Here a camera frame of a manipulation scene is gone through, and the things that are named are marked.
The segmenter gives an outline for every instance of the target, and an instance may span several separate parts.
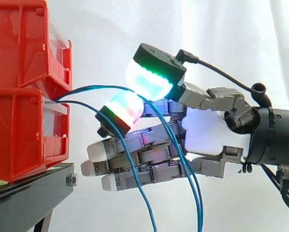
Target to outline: glowing sensor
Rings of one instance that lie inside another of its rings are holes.
[[[164,98],[172,89],[169,81],[137,64],[132,60],[126,70],[128,86],[151,101]]]
[[[144,111],[144,103],[137,94],[131,91],[121,91],[108,101],[100,110],[119,129],[124,136],[141,117]],[[116,135],[111,125],[100,115],[95,115],[101,123],[98,134],[105,138],[108,135]]]
[[[141,100],[137,94],[130,91],[117,93],[105,106],[129,127],[134,125],[144,111],[143,100]]]

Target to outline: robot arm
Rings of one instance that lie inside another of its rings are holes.
[[[173,57],[141,44],[133,60],[141,70],[132,76],[130,85],[140,94],[157,99],[161,98],[160,93],[166,92],[166,99],[154,104],[165,116],[172,117],[170,125],[185,152],[199,155],[191,161],[196,173],[223,178],[237,173],[243,162],[248,164],[248,172],[251,164],[271,164],[278,167],[281,189],[289,189],[289,111],[272,109],[263,85],[255,84],[252,89],[245,87],[183,50]],[[184,82],[185,61],[202,63],[250,90],[260,107],[251,107],[236,89],[218,87],[204,91]],[[142,116],[155,114],[145,105]],[[128,133],[126,142],[142,184],[184,176],[176,150],[161,125]],[[102,181],[104,189],[123,190],[136,186],[122,145],[116,138],[89,146],[88,153],[90,160],[82,164],[83,174],[106,174]]]

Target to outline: white curtain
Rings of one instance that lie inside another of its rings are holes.
[[[289,1],[48,0],[48,4],[72,41],[74,88],[125,86],[125,68],[139,43],[145,42],[171,54],[184,48],[246,85],[263,82],[274,107],[289,109],[289,14],[285,13]],[[200,66],[188,65],[186,77],[203,88],[233,87]],[[113,93],[93,91],[70,99],[100,108]],[[246,97],[253,103],[248,94]],[[140,120],[137,127],[156,122]],[[98,126],[94,113],[72,106],[69,161],[75,163],[79,184],[54,210],[50,231],[151,231],[137,189],[105,192],[101,178],[81,176],[87,146],[100,140]],[[204,176],[199,180],[204,232],[289,231],[289,210],[259,168],[223,180]],[[196,208],[186,179],[145,186],[144,190],[159,231],[196,231]]]

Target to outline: screw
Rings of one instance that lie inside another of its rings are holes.
[[[78,184],[78,175],[73,173],[73,174],[69,174],[67,177],[66,177],[66,185],[67,186],[77,186]]]

